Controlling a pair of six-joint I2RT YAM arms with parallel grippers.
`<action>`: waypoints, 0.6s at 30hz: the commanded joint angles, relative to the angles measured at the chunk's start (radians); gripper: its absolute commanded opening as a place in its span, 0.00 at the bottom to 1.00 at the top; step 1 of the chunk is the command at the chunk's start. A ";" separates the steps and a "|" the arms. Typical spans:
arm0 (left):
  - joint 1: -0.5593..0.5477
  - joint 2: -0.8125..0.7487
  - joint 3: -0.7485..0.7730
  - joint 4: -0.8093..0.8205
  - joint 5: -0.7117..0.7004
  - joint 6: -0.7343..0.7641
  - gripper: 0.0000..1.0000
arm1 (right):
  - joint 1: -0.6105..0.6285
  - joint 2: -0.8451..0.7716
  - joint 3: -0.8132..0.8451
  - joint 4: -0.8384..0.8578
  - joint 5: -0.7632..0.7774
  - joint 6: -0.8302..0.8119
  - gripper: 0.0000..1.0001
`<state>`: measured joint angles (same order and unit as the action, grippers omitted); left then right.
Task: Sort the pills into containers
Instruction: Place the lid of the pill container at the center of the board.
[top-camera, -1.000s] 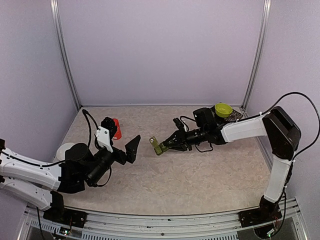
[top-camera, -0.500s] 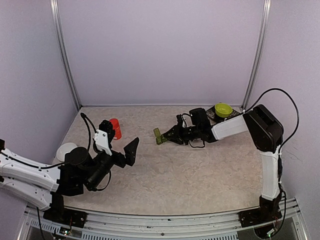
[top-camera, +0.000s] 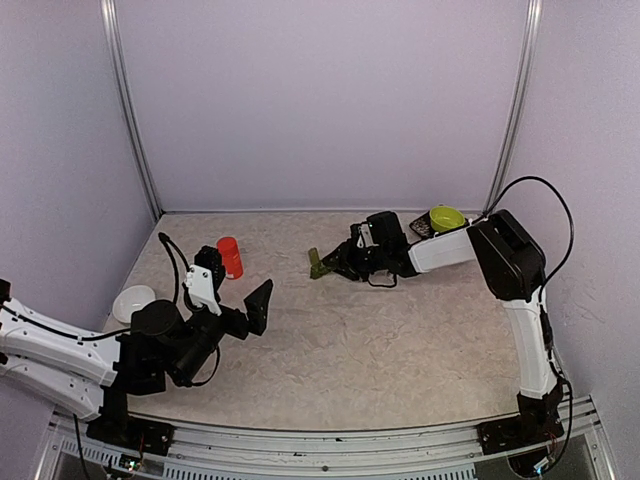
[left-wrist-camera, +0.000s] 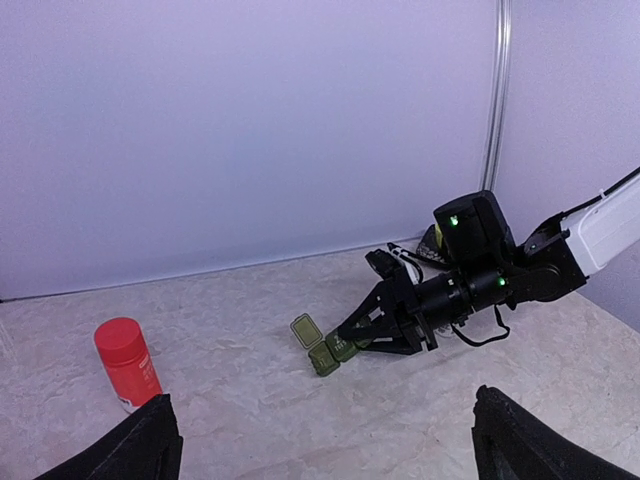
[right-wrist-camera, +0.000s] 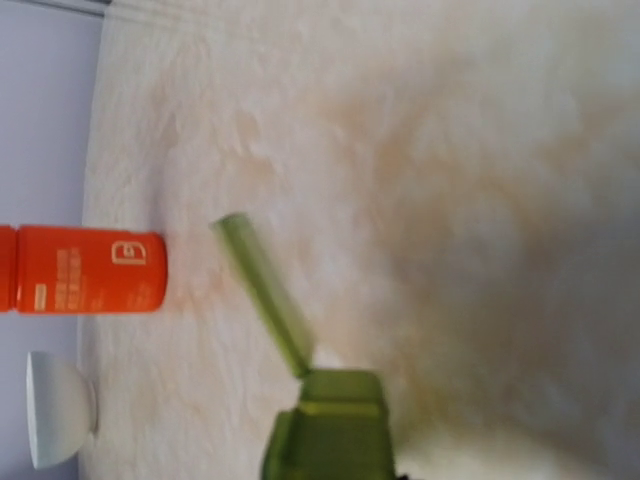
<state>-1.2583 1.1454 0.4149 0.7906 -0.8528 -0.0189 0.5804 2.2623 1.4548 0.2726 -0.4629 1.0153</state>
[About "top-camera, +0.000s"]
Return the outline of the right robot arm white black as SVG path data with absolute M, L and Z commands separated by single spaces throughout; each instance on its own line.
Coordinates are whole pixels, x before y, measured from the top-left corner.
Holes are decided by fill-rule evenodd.
M 470 261 L 478 263 L 511 323 L 520 367 L 519 414 L 511 433 L 518 442 L 531 444 L 557 419 L 563 388 L 546 312 L 546 258 L 509 211 L 465 221 L 414 243 L 395 213 L 379 212 L 351 225 L 349 238 L 320 263 L 351 281 L 369 282 L 380 271 L 398 280 Z

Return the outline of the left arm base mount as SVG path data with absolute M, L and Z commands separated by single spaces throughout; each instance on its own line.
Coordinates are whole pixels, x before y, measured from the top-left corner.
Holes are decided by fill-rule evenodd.
M 128 417 L 123 425 L 102 418 L 88 423 L 86 435 L 105 444 L 165 457 L 175 427 L 169 423 Z

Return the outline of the green weekly pill organizer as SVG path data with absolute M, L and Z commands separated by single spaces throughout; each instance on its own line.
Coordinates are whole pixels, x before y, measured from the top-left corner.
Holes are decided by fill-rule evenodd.
M 319 252 L 316 247 L 312 247 L 308 250 L 308 258 L 310 262 L 310 278 L 312 280 L 320 279 L 332 272 L 332 269 L 326 266 L 320 259 Z

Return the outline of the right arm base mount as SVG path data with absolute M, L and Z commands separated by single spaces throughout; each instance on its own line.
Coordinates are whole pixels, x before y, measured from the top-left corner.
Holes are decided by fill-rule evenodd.
M 484 455 L 519 449 L 560 438 L 565 431 L 559 418 L 539 423 L 534 416 L 516 415 L 482 422 L 476 427 Z

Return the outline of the orange pill bottle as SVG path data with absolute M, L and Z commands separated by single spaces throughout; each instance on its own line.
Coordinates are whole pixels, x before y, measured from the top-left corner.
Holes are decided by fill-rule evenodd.
M 244 274 L 239 245 L 234 237 L 222 237 L 217 241 L 217 249 L 222 257 L 226 277 L 238 280 Z

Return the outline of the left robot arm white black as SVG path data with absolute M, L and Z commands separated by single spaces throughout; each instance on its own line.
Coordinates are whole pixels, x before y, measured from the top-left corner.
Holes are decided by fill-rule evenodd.
M 168 383 L 200 388 L 209 359 L 220 360 L 226 336 L 244 340 L 267 327 L 272 280 L 244 299 L 243 310 L 220 302 L 226 271 L 217 249 L 204 246 L 183 271 L 175 270 L 169 299 L 154 299 L 120 330 L 99 333 L 44 316 L 1 283 L 1 373 L 12 377 L 121 445 L 140 434 L 128 413 L 129 396 L 162 393 Z

